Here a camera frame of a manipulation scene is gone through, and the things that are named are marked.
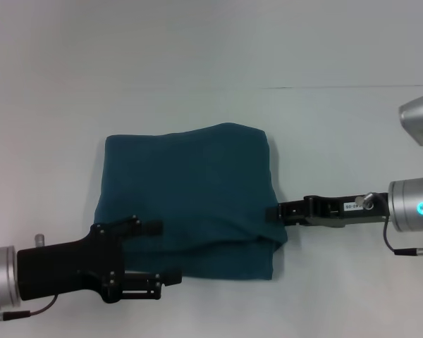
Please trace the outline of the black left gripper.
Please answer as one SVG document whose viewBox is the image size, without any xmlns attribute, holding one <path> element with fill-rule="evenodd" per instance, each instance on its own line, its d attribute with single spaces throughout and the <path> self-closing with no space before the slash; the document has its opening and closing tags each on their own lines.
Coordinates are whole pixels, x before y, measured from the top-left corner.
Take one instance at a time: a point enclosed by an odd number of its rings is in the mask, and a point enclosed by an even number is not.
<svg viewBox="0 0 423 338">
<path fill-rule="evenodd" d="M 24 301 L 91 290 L 105 303 L 161 298 L 162 287 L 180 284 L 180 270 L 144 273 L 125 270 L 121 239 L 163 234 L 163 222 L 136 215 L 98 223 L 74 242 L 17 252 L 17 280 Z"/>
</svg>

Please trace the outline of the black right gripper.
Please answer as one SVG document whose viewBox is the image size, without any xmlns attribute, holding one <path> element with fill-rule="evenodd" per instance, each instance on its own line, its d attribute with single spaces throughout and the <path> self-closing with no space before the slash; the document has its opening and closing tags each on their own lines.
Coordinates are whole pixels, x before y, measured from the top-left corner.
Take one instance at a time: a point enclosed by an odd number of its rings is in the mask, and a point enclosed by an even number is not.
<svg viewBox="0 0 423 338">
<path fill-rule="evenodd" d="M 324 226 L 382 223 L 389 216 L 388 194 L 369 193 L 369 208 L 359 206 L 356 199 L 365 195 L 322 197 L 306 196 L 304 200 L 279 203 L 266 209 L 267 223 Z"/>
</svg>

